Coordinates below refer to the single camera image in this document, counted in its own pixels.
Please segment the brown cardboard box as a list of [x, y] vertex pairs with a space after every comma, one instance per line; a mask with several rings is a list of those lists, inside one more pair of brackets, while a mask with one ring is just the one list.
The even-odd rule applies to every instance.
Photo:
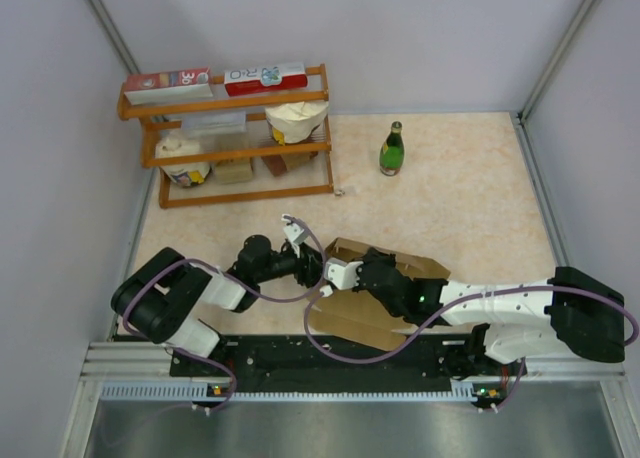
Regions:
[[385, 352], [403, 344], [404, 332], [438, 309], [439, 292], [451, 275], [432, 258], [346, 238], [334, 239], [326, 253], [356, 262], [360, 284], [354, 290], [336, 289], [312, 305], [310, 329]]

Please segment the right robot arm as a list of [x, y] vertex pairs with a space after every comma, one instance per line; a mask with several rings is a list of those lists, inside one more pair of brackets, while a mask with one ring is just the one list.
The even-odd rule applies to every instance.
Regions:
[[353, 284], [421, 330], [471, 326], [466, 358], [481, 374], [565, 351], [599, 363], [625, 359], [623, 296], [573, 267], [532, 283], [475, 285], [411, 278], [397, 269], [394, 255], [371, 248], [355, 262]]

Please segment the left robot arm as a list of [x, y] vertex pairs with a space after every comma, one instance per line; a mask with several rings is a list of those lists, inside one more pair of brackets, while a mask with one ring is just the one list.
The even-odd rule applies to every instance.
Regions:
[[224, 273], [186, 262], [183, 255], [166, 247], [116, 289], [111, 308], [151, 342], [192, 354], [194, 365], [212, 375], [226, 365], [227, 352], [220, 345], [221, 335], [196, 318], [196, 307], [243, 313], [265, 298], [261, 284], [291, 276], [299, 285], [314, 289], [323, 268], [322, 252], [289, 242], [274, 250], [263, 235], [247, 238]]

